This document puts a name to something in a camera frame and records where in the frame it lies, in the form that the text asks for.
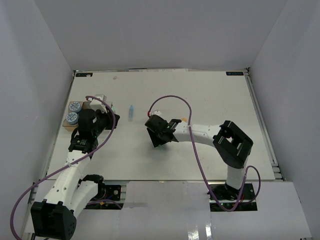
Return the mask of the blue highlighter pen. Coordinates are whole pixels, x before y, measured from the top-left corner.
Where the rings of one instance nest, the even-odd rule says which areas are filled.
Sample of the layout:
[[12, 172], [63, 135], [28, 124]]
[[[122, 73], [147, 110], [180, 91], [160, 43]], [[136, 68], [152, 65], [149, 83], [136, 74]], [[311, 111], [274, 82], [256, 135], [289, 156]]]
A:
[[131, 105], [128, 110], [128, 120], [132, 121], [134, 117], [134, 107]]

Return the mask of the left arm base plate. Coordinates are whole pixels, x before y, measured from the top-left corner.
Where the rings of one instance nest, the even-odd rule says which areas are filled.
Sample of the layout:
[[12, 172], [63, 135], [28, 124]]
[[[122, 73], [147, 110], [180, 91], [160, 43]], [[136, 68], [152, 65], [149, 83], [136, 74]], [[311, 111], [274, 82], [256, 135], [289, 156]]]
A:
[[97, 194], [90, 200], [93, 201], [103, 201], [103, 200], [113, 200], [119, 201], [121, 199], [122, 186], [117, 184], [98, 184]]

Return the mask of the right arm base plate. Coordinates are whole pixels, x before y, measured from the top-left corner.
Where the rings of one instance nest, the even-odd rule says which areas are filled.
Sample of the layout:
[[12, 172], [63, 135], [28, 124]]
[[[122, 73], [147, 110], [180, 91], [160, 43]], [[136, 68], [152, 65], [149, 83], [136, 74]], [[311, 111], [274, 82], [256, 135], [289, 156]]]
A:
[[[231, 209], [236, 204], [236, 200], [238, 198], [237, 191], [235, 190], [227, 190], [224, 184], [211, 184], [213, 193], [217, 197], [218, 201], [224, 206], [226, 209]], [[209, 195], [209, 206], [211, 212], [224, 212], [223, 209], [219, 207], [216, 203], [215, 199]], [[256, 200], [253, 200], [255, 196], [255, 190], [251, 183], [246, 183], [243, 188], [243, 192], [240, 197], [239, 204], [237, 208], [234, 210], [235, 212], [256, 212], [258, 210]]]

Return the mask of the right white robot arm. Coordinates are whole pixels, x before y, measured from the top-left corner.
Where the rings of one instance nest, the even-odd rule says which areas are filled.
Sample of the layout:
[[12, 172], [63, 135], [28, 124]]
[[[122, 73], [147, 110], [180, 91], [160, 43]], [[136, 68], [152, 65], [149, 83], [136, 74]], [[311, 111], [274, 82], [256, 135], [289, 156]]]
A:
[[227, 165], [226, 195], [233, 200], [243, 195], [245, 168], [254, 143], [234, 122], [226, 120], [221, 125], [189, 126], [182, 120], [172, 119], [167, 122], [154, 114], [149, 117], [145, 126], [155, 148], [170, 142], [192, 140], [214, 147]]

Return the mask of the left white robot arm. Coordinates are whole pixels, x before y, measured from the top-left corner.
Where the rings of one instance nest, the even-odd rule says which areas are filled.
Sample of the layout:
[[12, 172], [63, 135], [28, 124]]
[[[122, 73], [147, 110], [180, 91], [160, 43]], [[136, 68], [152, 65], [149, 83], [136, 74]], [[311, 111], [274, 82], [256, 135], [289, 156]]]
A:
[[91, 199], [105, 196], [103, 177], [84, 176], [99, 144], [98, 137], [105, 130], [117, 127], [120, 116], [110, 111], [85, 109], [78, 115], [78, 126], [73, 130], [68, 147], [65, 169], [41, 202], [32, 204], [30, 213], [37, 237], [69, 240], [74, 235], [77, 217]]

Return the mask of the clear compartment organizer tray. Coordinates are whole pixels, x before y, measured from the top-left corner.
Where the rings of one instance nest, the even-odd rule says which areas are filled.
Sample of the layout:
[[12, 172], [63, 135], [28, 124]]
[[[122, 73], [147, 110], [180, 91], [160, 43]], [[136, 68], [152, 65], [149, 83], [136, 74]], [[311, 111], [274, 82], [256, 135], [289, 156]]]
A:
[[[91, 109], [90, 106], [89, 106], [90, 101], [79, 101], [79, 102], [82, 103], [82, 110]], [[69, 104], [68, 104], [68, 106], [67, 106], [67, 114], [70, 113], [70, 112], [69, 112]], [[72, 131], [78, 126], [78, 122], [77, 122], [77, 124], [75, 124], [75, 125], [70, 125], [70, 124], [68, 124], [67, 121], [66, 121], [66, 116], [65, 116], [65, 119], [63, 120], [62, 126], [63, 126], [67, 131], [72, 132]]]

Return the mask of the blue cleaning gel jar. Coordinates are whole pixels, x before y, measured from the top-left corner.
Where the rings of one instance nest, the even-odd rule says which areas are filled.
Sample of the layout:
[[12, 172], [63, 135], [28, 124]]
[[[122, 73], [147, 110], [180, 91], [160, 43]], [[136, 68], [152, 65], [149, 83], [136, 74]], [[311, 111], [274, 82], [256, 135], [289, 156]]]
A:
[[66, 115], [66, 122], [69, 125], [76, 125], [78, 123], [79, 115], [76, 112], [70, 112]]
[[69, 103], [68, 110], [70, 113], [79, 113], [82, 110], [82, 105], [79, 101], [72, 101]]

